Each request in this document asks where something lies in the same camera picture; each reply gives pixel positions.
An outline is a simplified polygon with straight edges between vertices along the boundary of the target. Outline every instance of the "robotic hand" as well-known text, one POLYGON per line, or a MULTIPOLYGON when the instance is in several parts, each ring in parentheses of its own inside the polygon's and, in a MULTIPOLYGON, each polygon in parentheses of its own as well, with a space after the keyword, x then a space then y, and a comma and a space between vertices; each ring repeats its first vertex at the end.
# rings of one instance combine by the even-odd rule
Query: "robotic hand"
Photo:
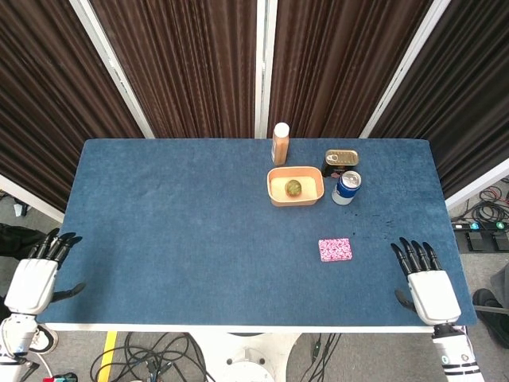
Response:
POLYGON ((80 283, 72 290, 53 293, 57 271, 72 246, 82 239, 75 237, 74 232, 58 237, 58 231, 58 228, 52 230, 42 243, 33 247, 14 273, 4 301, 12 314, 0 326, 2 382, 24 381, 39 367, 25 358, 37 332, 36 316, 51 302, 71 298, 85 288, 85 284, 80 283), (23 365, 29 369, 21 376, 23 365))
POLYGON ((425 324, 433 325, 433 343, 448 381, 484 382, 466 332, 454 326, 461 309, 437 254, 427 243, 421 246, 412 240, 410 245, 403 237, 399 240, 404 251, 394 243, 390 246, 408 280, 414 302, 407 300, 401 290, 395 291, 396 298, 425 324))

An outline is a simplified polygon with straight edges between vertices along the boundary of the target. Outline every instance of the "blue can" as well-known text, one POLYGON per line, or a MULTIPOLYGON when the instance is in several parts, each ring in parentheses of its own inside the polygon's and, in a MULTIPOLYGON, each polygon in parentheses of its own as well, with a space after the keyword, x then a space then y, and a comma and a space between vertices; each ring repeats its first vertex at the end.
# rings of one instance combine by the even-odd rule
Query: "blue can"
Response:
POLYGON ((332 191, 332 199, 338 205, 349 204, 360 188, 361 181, 362 179, 356 171, 347 171, 343 173, 337 181, 334 191, 332 191))

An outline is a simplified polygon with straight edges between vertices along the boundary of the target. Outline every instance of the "sauce bottle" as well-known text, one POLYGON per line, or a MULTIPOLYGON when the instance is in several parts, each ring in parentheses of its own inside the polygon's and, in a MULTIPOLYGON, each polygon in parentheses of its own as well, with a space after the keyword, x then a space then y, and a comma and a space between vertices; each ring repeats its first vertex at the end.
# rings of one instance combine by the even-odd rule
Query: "sauce bottle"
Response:
POLYGON ((274 127, 272 134, 272 162, 276 166, 284 165, 289 145, 289 126, 280 122, 274 127))

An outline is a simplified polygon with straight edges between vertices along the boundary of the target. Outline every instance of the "shoe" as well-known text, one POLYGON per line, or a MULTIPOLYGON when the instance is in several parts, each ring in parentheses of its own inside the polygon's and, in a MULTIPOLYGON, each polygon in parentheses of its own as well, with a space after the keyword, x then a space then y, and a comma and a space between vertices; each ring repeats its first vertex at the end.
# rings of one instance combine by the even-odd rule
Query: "shoe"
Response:
POLYGON ((44 325, 37 325, 37 332, 30 344, 30 351, 38 354, 48 354, 56 348, 58 335, 54 330, 44 325))
MULTIPOLYGON (((488 289, 479 289, 472 296, 474 305, 502 308, 495 295, 488 289)), ((509 315, 501 313, 478 312, 477 317, 486 324, 488 332, 503 348, 509 349, 509 315)))

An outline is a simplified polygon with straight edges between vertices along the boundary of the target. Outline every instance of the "canned food tin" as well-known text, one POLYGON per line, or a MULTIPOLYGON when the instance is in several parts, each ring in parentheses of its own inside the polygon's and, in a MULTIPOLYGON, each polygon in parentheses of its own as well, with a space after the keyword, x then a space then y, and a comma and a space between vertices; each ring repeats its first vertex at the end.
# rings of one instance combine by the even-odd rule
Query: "canned food tin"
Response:
POLYGON ((339 178, 345 171, 351 170, 359 163, 355 150, 327 150, 321 167, 323 177, 339 178))
POLYGON ((361 181, 362 178, 356 171, 347 171, 343 173, 332 191, 332 199, 338 205, 349 204, 360 188, 361 181))

